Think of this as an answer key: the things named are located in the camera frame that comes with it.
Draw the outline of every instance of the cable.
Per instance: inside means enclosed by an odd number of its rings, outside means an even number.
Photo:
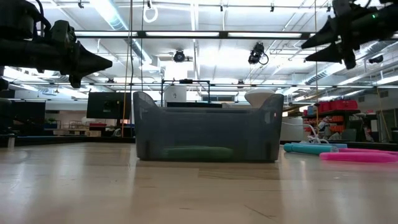
[[[130,15],[132,15],[132,0],[130,0]],[[132,32],[132,16],[130,17],[130,31]],[[130,62],[131,62],[131,78],[130,78],[130,95],[132,97],[132,78],[134,76],[134,64],[133,64],[133,57],[132,57],[132,39],[130,39]],[[132,138],[132,113],[133,108],[130,110],[130,137]]]
[[[37,4],[39,4],[39,8],[40,8],[40,15],[42,15],[42,17],[44,17],[44,9],[43,9],[43,5],[40,2],[40,0],[36,0]],[[40,22],[40,36],[44,36],[44,23]]]
[[[44,9],[43,9],[43,4],[40,2],[40,0],[36,0],[37,4],[39,5],[40,9],[40,36],[44,36],[44,25],[45,25],[45,30],[48,31],[51,28],[51,23],[44,17]]]
[[[286,122],[282,122],[282,124],[287,124],[287,125],[290,125],[290,126],[308,126],[308,127],[311,128],[312,133],[314,134],[315,137],[312,137],[312,136],[307,136],[307,137],[309,139],[311,139],[311,140],[317,140],[318,143],[321,143],[321,139],[319,139],[319,136],[316,134],[316,132],[315,132],[315,130],[314,130],[312,125],[309,125],[309,124],[289,124],[289,123],[286,123]]]
[[[259,61],[259,63],[260,63],[261,65],[267,65],[268,62],[269,62],[269,57],[268,57],[268,55],[267,55],[265,52],[264,52],[264,56],[267,57],[267,62],[266,62],[266,63],[261,63],[261,62]]]
[[[314,16],[315,16],[315,32],[317,32],[318,31],[318,23],[317,23],[317,1],[314,1]],[[317,46],[315,46],[315,53],[317,53],[318,52],[318,48],[317,48]],[[319,102],[319,99],[318,99],[318,62],[315,62],[315,73],[316,73],[316,75],[315,75],[315,81],[316,81],[316,90],[317,90],[317,97],[316,97],[316,102],[317,102],[317,105],[318,105],[318,102]],[[318,121],[319,121],[319,110],[317,110],[317,136],[319,135],[319,127],[318,127],[318,125],[319,125],[319,123],[318,123]]]
[[[372,0],[368,0],[368,3],[366,3],[365,8],[369,7],[369,5],[371,4]]]
[[[129,49],[131,49],[131,26],[132,26],[132,0],[130,0],[130,17],[129,17],[129,37],[130,40],[127,46],[127,58],[129,58]],[[126,74],[124,76],[124,82],[127,82],[127,71],[129,70],[129,64],[126,62]],[[123,96],[123,117],[122,117],[122,138],[124,138],[124,117],[126,115],[126,95],[127,95],[127,85],[124,85],[124,96]]]
[[[148,0],[148,8],[145,8],[145,6],[143,6],[143,9],[144,10],[143,10],[143,13],[142,13],[142,18],[145,20],[145,22],[147,22],[147,23],[155,22],[157,17],[158,17],[158,15],[159,15],[159,12],[157,10],[157,7],[152,5],[152,0]],[[154,10],[155,11],[155,15],[153,16],[152,19],[148,19],[148,17],[147,17],[147,11],[149,11],[149,10]]]
[[[145,2],[142,1],[142,15],[144,15],[145,11]],[[144,30],[144,17],[141,19],[141,30]],[[143,67],[142,67],[142,49],[144,47],[142,46],[142,38],[141,38],[141,57],[140,57],[140,65],[141,65],[141,91],[144,91],[144,79],[143,79]]]

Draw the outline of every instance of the computer monitor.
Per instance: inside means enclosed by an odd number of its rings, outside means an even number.
[[[123,118],[124,93],[89,93],[87,118],[130,119],[131,93],[126,93]]]

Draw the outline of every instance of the rope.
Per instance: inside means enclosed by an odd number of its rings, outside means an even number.
[[[130,0],[130,17],[129,17],[129,29],[131,28],[132,21],[132,0]],[[131,30],[129,30],[129,43],[127,45],[127,57],[129,58],[129,49],[131,48]],[[122,117],[122,138],[124,137],[124,116],[126,115],[126,95],[127,95],[127,71],[129,70],[129,63],[126,61],[126,75],[124,77],[124,96],[123,96],[123,117]]]
[[[317,0],[314,1],[314,13],[315,13],[315,33],[318,31],[318,22],[317,22]],[[315,53],[318,52],[318,47],[315,46]],[[316,79],[316,90],[317,90],[317,96],[316,96],[316,102],[318,104],[318,62],[315,62],[315,79]],[[319,120],[319,110],[317,110],[317,135],[319,135],[319,128],[318,128],[318,120]]]

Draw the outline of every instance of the pole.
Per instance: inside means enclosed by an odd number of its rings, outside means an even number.
[[[209,96],[209,103],[210,103],[210,81],[207,81],[207,85],[208,85],[208,96]]]
[[[163,83],[164,79],[162,79],[162,84],[160,86],[160,107],[163,107]]]

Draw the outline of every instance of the motion capture camera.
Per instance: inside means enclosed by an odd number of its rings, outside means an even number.
[[[184,62],[185,61],[185,54],[182,50],[177,50],[174,55],[174,62]]]
[[[52,27],[40,1],[39,5],[40,12],[25,0],[0,0],[0,67],[59,71],[69,75],[74,88],[80,88],[83,77],[112,67],[112,61],[87,51],[77,41],[69,22],[59,20]]]

